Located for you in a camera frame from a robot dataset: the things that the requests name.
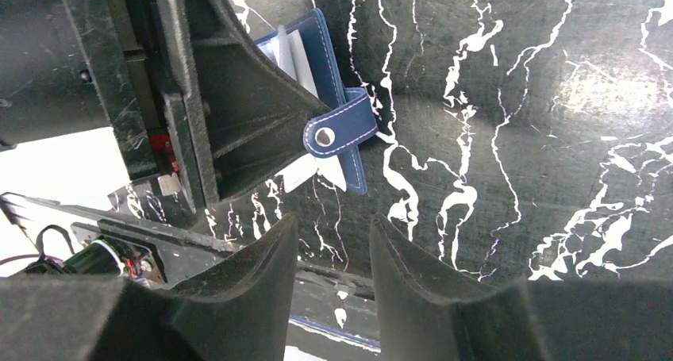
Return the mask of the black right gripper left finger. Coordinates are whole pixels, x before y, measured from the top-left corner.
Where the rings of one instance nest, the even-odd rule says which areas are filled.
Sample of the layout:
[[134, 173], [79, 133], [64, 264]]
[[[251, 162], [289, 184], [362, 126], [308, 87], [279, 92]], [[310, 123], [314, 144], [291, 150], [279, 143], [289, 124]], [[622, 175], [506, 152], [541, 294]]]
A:
[[288, 213], [171, 290], [120, 277], [1, 281], [4, 360], [281, 360], [298, 252]]

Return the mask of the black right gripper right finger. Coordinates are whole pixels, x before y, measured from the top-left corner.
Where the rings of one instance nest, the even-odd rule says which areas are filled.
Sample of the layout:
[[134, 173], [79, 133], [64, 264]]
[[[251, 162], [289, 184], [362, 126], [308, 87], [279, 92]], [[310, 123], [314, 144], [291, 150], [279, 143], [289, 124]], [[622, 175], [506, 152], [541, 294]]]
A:
[[494, 288], [409, 241], [370, 227], [385, 360], [669, 360], [668, 281], [529, 281]]

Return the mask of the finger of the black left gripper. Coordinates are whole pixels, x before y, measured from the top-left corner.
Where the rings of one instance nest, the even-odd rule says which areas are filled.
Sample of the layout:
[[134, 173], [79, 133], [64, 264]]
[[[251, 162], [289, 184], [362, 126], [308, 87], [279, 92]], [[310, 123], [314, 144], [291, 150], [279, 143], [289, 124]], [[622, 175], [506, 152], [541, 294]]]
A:
[[239, 198], [305, 150], [328, 106], [253, 43], [229, 0], [156, 0], [167, 76], [161, 92], [183, 190]]

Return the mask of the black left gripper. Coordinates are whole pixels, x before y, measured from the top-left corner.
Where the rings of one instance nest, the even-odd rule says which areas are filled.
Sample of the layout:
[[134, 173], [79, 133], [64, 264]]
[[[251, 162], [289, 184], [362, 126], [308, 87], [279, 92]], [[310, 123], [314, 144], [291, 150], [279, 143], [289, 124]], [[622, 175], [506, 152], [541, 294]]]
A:
[[175, 173], [206, 205], [172, 60], [181, 0], [1, 0], [1, 148], [109, 127], [132, 180]]

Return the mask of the blue leather card holder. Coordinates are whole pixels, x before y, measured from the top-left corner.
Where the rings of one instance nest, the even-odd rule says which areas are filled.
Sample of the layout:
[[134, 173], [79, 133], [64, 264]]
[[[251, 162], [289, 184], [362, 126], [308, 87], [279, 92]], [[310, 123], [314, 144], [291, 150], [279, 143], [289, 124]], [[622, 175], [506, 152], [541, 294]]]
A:
[[367, 192], [359, 146], [378, 125], [363, 87], [342, 81], [324, 14], [318, 8], [256, 40], [257, 47], [292, 79], [329, 107], [302, 131], [305, 154], [279, 171], [289, 193], [314, 175], [342, 191]]

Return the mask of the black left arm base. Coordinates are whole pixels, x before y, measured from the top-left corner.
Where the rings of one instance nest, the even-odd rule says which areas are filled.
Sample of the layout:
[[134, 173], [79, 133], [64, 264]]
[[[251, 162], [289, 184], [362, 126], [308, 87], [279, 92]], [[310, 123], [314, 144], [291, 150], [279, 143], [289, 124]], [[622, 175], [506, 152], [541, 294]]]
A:
[[2, 194], [1, 211], [37, 250], [20, 275], [118, 276], [168, 290], [239, 250], [168, 224], [20, 194]]

